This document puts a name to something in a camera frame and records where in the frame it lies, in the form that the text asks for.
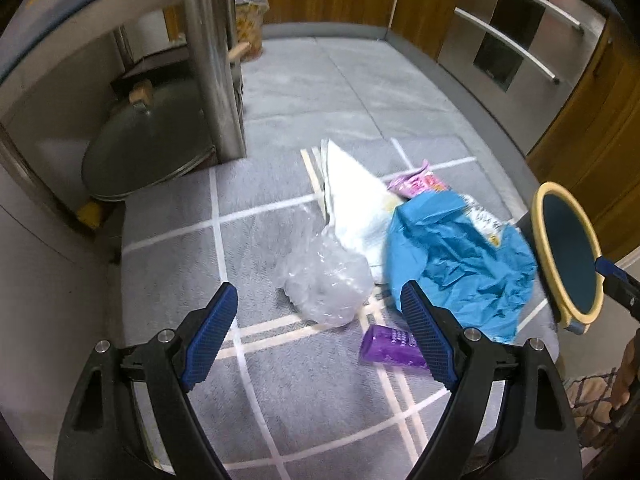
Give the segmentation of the plaid sleeve forearm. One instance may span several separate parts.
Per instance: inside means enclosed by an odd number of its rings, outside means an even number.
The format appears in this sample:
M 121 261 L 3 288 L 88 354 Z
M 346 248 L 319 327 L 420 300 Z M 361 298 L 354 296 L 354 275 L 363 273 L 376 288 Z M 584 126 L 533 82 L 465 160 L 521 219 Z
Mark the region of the plaid sleeve forearm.
M 610 421 L 611 393 L 617 368 L 606 373 L 567 379 L 565 393 L 581 448 L 607 448 L 618 430 Z

